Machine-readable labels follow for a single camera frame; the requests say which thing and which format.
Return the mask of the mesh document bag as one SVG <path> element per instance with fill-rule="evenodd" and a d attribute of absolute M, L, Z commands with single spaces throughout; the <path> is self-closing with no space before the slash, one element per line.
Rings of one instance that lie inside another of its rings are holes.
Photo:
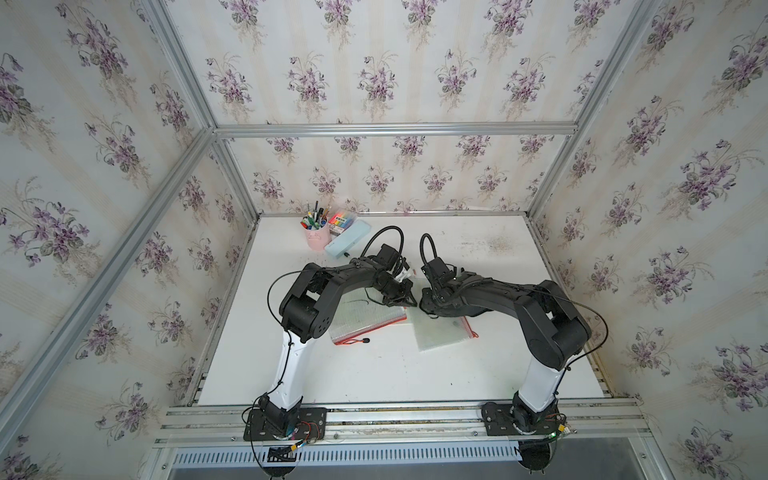
<path fill-rule="evenodd" d="M 404 307 L 384 306 L 372 294 L 359 289 L 342 295 L 328 334 L 335 345 L 341 345 L 406 319 Z"/>
<path fill-rule="evenodd" d="M 434 317 L 421 310 L 409 310 L 420 352 L 431 351 L 475 339 L 478 334 L 465 317 Z"/>

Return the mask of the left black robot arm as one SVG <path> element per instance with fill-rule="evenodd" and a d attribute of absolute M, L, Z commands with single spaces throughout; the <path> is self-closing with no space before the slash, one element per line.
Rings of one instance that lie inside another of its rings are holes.
<path fill-rule="evenodd" d="M 413 282 L 403 255 L 405 235 L 396 225 L 376 232 L 362 253 L 339 267 L 306 264 L 280 303 L 275 317 L 283 346 L 274 385 L 254 401 L 269 422 L 290 429 L 298 418 L 315 343 L 329 330 L 342 297 L 374 289 L 385 307 L 415 307 Z"/>

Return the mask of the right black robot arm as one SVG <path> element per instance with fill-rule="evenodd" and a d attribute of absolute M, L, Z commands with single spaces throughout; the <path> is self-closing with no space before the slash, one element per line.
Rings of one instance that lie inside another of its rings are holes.
<path fill-rule="evenodd" d="M 531 355 L 525 379 L 507 417 L 523 435 L 536 434 L 558 418 L 557 393 L 571 364 L 586 355 L 592 331 L 560 286 L 545 280 L 515 284 L 450 267 L 431 235 L 420 238 L 422 272 L 429 286 L 419 308 L 435 317 L 477 317 L 497 312 L 516 319 Z"/>

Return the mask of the light blue pencil case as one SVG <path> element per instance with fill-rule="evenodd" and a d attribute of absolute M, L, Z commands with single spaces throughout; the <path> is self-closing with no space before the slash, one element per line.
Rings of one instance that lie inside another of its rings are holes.
<path fill-rule="evenodd" d="M 332 258 L 340 258 L 363 239 L 371 230 L 364 220 L 355 220 L 347 229 L 336 236 L 324 247 L 324 251 Z"/>

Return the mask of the colourful marker box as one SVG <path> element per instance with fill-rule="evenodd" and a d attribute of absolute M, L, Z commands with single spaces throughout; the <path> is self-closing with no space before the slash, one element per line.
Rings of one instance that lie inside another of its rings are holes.
<path fill-rule="evenodd" d="M 354 212 L 340 210 L 328 218 L 327 226 L 332 235 L 341 235 L 355 222 L 356 218 L 357 215 Z"/>

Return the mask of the pink pen cup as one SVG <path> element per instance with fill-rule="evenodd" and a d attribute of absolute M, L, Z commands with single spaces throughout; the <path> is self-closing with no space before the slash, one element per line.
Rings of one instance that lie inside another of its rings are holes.
<path fill-rule="evenodd" d="M 331 241 L 332 235 L 328 224 L 319 229 L 305 230 L 307 245 L 313 251 L 322 251 Z"/>

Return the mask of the white ventilation grille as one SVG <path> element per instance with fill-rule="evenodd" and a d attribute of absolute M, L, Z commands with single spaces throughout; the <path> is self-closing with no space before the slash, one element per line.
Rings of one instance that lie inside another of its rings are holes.
<path fill-rule="evenodd" d="M 472 462 L 519 462 L 516 441 L 469 441 L 390 444 L 327 444 L 301 447 L 278 461 L 270 447 L 183 448 L 171 465 L 175 469 L 264 467 L 330 467 Z"/>

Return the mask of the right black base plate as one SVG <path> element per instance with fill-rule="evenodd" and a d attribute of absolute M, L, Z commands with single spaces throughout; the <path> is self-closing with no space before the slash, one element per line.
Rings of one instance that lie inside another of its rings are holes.
<path fill-rule="evenodd" d="M 541 412 L 534 412 L 524 402 L 487 402 L 481 407 L 481 420 L 488 436 L 557 437 L 565 430 L 567 416 L 554 400 Z"/>

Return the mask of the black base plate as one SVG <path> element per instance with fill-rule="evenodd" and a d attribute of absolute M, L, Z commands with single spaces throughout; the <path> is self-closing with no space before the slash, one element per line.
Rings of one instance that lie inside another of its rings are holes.
<path fill-rule="evenodd" d="M 481 420 L 488 436 L 557 437 L 565 430 L 567 416 L 554 400 L 541 412 L 534 412 L 524 402 L 487 402 L 481 407 Z"/>
<path fill-rule="evenodd" d="M 322 440 L 325 436 L 328 410 L 322 407 L 298 407 L 292 410 L 267 411 L 256 407 L 247 412 L 244 441 Z"/>

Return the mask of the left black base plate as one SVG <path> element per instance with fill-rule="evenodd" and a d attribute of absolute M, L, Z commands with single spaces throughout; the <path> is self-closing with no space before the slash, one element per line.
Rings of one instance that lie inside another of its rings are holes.
<path fill-rule="evenodd" d="M 322 440 L 325 436 L 328 410 L 322 407 L 298 407 L 292 410 L 267 411 L 256 407 L 247 412 L 244 441 Z"/>

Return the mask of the aluminium mounting rail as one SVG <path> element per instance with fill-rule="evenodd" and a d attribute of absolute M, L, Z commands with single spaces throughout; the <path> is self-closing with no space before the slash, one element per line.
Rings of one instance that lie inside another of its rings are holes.
<path fill-rule="evenodd" d="M 174 407 L 153 430 L 154 448 L 280 445 L 308 439 L 313 446 L 509 440 L 632 438 L 652 432 L 633 399 L 562 399 L 531 433 L 512 424 L 503 400 L 307 404 L 294 428 L 279 433 L 243 405 Z"/>

